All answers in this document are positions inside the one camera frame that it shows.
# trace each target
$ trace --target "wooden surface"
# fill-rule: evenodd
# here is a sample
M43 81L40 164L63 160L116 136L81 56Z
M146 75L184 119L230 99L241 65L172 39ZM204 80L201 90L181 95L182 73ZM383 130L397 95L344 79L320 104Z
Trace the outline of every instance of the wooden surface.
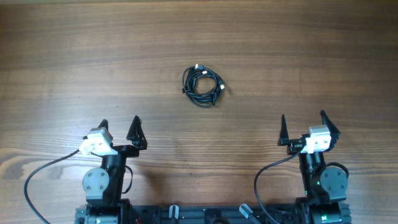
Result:
M148 2L0 7L0 223L40 223L23 184L78 148L103 118L125 143L138 114L148 150L127 164L133 205L256 205L253 179L290 137L321 123L342 132L327 162L350 170L353 223L398 218L398 7L364 1ZM201 63L226 91L202 109L182 94ZM200 83L202 90L211 82ZM52 223L85 204L100 166L78 154L29 184ZM295 159L259 180L264 202L304 196Z

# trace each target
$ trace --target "cable connector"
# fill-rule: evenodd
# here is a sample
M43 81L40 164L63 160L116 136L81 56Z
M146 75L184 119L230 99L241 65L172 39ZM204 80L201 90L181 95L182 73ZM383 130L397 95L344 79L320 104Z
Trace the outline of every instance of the cable connector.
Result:
M203 65L196 64L195 69L203 70L205 67Z
M224 86L224 83L223 83L222 80L219 80L219 81L218 81L218 84L219 84L221 90L224 90L224 89L225 89L225 86Z

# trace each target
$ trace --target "table top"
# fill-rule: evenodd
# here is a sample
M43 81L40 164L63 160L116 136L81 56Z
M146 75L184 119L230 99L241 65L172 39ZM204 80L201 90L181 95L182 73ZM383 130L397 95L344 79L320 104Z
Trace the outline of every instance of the table top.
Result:
M298 138L321 124L320 110L341 131L325 159L350 170L353 223L396 223L397 12L303 0L1 6L0 223L40 223L23 196L27 176L104 118L126 143L136 114L148 150L127 160L133 205L257 205L255 174L286 157L281 115ZM196 63L224 80L213 108L182 93ZM71 223L85 204L81 180L99 166L79 153L40 171L33 204ZM298 159L263 173L259 193L265 203L303 197Z

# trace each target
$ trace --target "wooden table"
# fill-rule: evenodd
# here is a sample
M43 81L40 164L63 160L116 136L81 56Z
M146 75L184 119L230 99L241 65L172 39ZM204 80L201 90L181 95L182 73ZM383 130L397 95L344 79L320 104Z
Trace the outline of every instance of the wooden table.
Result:
M126 143L136 114L148 150L127 162L133 205L257 205L256 172L286 157L280 116L298 138L321 124L321 109L342 133L325 158L351 172L353 223L396 223L397 12L355 1L1 6L0 223L40 223L23 196L27 176L103 118ZM225 81L214 108L181 92L196 63ZM71 223L83 175L99 166L78 154L40 171L34 205ZM298 159L266 171L259 188L267 203L304 196Z

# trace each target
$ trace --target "wood grain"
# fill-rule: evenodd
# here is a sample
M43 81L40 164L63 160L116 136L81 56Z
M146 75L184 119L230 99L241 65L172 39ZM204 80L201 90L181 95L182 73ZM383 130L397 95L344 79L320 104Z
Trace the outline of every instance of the wood grain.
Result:
M325 157L350 170L353 223L396 223L397 21L396 4L366 1L0 6L0 223L40 223L27 176L103 118L124 143L135 114L149 146L127 162L134 205L255 205L256 172L286 156L280 116L298 137L321 109L342 132ZM181 93L196 63L225 80L215 108ZM99 165L78 154L40 171L33 203L71 223L81 179ZM304 195L298 160L259 184L265 202Z

